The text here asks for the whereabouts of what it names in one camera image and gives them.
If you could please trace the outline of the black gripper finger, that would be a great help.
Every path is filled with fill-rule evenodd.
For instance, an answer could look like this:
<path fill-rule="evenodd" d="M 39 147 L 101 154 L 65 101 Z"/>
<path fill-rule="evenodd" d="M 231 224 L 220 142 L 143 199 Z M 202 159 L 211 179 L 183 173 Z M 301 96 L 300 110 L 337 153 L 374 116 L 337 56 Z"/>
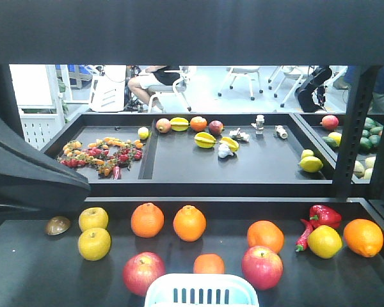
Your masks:
<path fill-rule="evenodd" d="M 34 149 L 0 119 L 0 205 L 72 210 L 89 194 L 86 177 Z"/>

